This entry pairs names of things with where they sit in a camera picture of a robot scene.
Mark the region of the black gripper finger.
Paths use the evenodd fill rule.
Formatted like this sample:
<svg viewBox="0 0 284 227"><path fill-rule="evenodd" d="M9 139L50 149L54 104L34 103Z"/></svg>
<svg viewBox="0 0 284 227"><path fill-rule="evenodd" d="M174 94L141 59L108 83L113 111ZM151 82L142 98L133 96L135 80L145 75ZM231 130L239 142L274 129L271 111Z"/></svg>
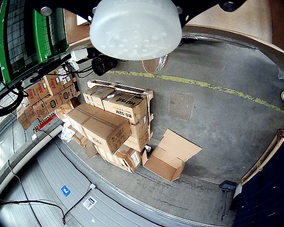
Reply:
<svg viewBox="0 0 284 227"><path fill-rule="evenodd" d="M225 12L234 12L245 0L174 0L176 7L180 7L182 12L179 14L181 26L188 23L192 19L209 8L219 5Z"/></svg>
<svg viewBox="0 0 284 227"><path fill-rule="evenodd" d="M89 17L93 17L92 10L100 3L100 0L26 0L26 3L39 13L43 7L48 7L52 11L63 8L91 22Z"/></svg>

